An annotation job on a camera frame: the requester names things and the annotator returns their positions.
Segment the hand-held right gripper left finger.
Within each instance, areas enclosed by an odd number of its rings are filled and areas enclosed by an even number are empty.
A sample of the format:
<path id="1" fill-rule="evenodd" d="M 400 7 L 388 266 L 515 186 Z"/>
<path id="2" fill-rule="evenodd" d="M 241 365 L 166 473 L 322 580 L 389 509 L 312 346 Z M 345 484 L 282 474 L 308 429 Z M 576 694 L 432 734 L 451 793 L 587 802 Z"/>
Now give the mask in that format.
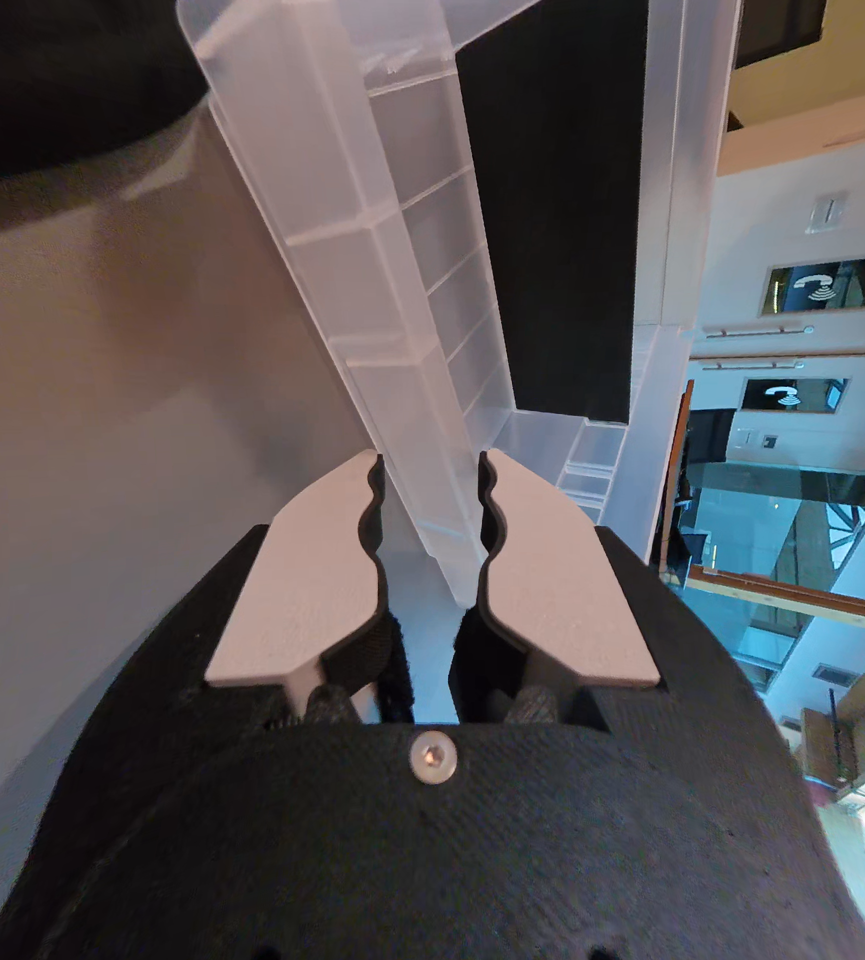
<path id="1" fill-rule="evenodd" d="M 386 473 L 368 448 L 304 488 L 273 517 L 204 674 L 214 689 L 278 686 L 304 714 L 323 684 L 358 714 L 379 712 L 390 643 L 368 651 L 389 613 L 378 558 Z"/>

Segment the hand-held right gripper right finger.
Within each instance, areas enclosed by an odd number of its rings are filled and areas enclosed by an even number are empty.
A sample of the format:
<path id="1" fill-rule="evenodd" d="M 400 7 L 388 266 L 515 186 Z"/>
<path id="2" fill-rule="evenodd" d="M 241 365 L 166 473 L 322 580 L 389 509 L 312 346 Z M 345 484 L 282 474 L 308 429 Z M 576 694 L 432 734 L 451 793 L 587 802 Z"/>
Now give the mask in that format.
<path id="1" fill-rule="evenodd" d="M 560 690 L 658 687 L 661 674 L 594 521 L 498 449 L 479 460 L 483 545 L 477 606 L 525 653 L 523 678 Z"/>

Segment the clear plastic organizer box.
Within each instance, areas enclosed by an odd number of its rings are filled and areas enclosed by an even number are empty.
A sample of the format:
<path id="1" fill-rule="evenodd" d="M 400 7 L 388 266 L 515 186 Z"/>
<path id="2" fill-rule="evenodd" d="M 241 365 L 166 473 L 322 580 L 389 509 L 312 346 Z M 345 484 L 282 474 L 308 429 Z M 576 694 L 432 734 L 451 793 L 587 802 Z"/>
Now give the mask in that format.
<path id="1" fill-rule="evenodd" d="M 621 424 L 514 398 L 457 55 L 535 3 L 177 3 L 219 132 L 463 607 L 484 557 L 477 462 L 494 446 L 650 558 L 742 6 L 647 2 Z"/>

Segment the black panel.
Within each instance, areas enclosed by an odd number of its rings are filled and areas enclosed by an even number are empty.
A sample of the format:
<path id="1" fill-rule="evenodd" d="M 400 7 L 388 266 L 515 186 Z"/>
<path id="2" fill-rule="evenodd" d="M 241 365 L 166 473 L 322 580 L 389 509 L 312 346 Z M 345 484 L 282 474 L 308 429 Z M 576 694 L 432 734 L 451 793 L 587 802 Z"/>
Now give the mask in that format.
<path id="1" fill-rule="evenodd" d="M 457 52 L 521 410 L 630 419 L 648 14 L 542 1 Z"/>

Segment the dark round object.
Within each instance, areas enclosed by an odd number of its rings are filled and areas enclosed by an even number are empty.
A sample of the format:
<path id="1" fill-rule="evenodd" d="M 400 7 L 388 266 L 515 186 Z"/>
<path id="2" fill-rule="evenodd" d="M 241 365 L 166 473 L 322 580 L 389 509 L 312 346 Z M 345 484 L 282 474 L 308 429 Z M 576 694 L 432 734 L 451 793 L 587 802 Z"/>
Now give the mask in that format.
<path id="1" fill-rule="evenodd" d="M 0 1 L 0 179 L 161 132 L 207 83 L 171 1 Z"/>

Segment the dark phone-symbol wall sign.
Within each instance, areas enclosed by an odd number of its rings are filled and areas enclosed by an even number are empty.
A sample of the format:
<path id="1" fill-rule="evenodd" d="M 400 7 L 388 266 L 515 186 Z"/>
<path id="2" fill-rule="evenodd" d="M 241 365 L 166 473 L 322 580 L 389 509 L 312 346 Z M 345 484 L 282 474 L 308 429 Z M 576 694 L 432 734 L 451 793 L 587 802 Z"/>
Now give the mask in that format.
<path id="1" fill-rule="evenodd" d="M 848 390 L 848 378 L 748 378 L 742 411 L 834 415 Z"/>
<path id="2" fill-rule="evenodd" d="M 774 266 L 760 317 L 865 309 L 865 257 Z"/>

